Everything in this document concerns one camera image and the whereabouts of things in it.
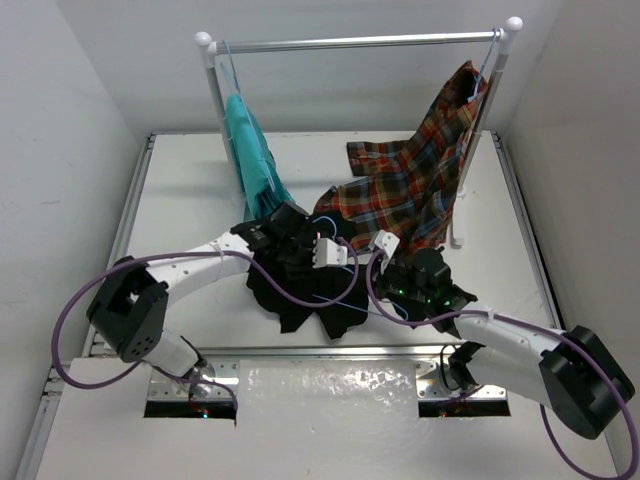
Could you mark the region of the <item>black shirt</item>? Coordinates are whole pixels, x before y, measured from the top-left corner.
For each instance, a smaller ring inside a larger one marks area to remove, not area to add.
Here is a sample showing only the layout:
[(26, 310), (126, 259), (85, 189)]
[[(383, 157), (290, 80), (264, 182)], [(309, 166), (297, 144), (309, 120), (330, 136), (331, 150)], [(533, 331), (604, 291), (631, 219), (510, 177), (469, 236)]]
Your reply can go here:
[[(329, 222), (312, 222), (315, 216), (320, 215), (337, 217), (340, 233), (337, 239), (330, 237), (333, 229)], [(337, 211), (308, 214), (298, 205), (285, 202), (270, 216), (254, 220), (247, 227), (238, 225), (232, 229), (247, 240), (253, 253), (254, 262), (249, 267), (246, 286), (252, 291), (260, 307), (278, 316), (282, 334), (297, 331), (315, 314), (328, 339), (337, 340), (349, 329), (364, 324), (370, 315), (316, 299), (313, 294), (330, 298), (334, 302), (360, 304), (364, 308), (365, 302), (369, 302), (365, 286), (365, 266), (349, 257), (344, 267), (313, 268), (304, 275), (276, 275), (269, 267), (269, 253), (274, 245), (269, 222), (299, 222), (304, 219), (310, 219), (312, 226), (316, 228), (315, 241), (325, 237), (345, 246), (356, 234), (355, 223), (344, 219)]]

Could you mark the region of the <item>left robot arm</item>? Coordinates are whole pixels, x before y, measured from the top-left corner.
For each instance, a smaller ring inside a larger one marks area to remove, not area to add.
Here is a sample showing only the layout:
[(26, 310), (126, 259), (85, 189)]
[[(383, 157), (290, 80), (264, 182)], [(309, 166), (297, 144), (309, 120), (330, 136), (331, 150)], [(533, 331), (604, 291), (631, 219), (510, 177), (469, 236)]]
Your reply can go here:
[(214, 368), (183, 337), (164, 328), (167, 310), (179, 300), (227, 277), (246, 273), (251, 261), (293, 236), (309, 215), (291, 201), (271, 216), (236, 225), (189, 250), (187, 258), (119, 260), (95, 294), (86, 316), (125, 363), (144, 362), (170, 377), (213, 387)]

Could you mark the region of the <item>blue wire hanger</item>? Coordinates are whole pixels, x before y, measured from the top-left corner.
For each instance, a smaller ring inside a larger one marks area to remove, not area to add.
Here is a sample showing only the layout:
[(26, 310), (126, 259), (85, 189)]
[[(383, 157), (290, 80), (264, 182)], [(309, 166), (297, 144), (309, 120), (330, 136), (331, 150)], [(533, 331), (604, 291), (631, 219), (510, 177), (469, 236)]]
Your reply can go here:
[[(320, 215), (320, 216), (315, 216), (312, 219), (313, 223), (317, 223), (320, 221), (327, 221), (331, 224), (332, 229), (333, 229), (333, 233), (330, 234), (330, 237), (332, 239), (337, 239), (340, 236), (339, 233), (339, 227), (338, 227), (338, 223), (337, 223), (337, 217), (336, 216), (330, 216), (330, 215)], [(361, 313), (364, 313), (365, 315), (369, 316), (369, 315), (375, 315), (375, 316), (380, 316), (382, 317), (382, 314), (379, 310), (369, 310), (368, 306), (369, 306), (369, 302), (366, 301), (364, 304), (364, 308), (362, 308), (360, 306), (360, 304), (354, 305), (353, 303), (349, 303), (349, 302), (344, 302), (344, 301), (336, 301), (334, 302), (332, 299), (318, 295), (318, 294), (313, 294), (313, 297), (315, 297), (316, 299), (325, 301), (325, 302), (331, 302), (333, 305), (338, 305), (340, 307), (344, 307), (344, 308), (349, 308)], [(393, 302), (393, 301), (388, 301), (388, 303), (390, 305), (393, 306), (393, 310), (395, 311), (395, 313), (397, 315), (400, 316), (402, 321), (407, 321), (409, 314), (407, 312), (407, 310), (405, 308), (403, 308), (402, 306), (400, 306), (399, 304)]]

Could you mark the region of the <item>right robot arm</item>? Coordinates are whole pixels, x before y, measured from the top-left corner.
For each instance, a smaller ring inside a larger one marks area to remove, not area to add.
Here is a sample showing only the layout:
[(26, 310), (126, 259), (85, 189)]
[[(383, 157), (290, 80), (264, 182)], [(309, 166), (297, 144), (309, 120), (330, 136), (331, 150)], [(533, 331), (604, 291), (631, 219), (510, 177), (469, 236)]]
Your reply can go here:
[(431, 325), (461, 344), (446, 379), (462, 389), (490, 384), (549, 409), (572, 432), (594, 440), (634, 397), (635, 387), (590, 329), (540, 327), (500, 314), (454, 284), (440, 251), (422, 250), (415, 267), (376, 251), (366, 281), (373, 301), (404, 309), (404, 324)]

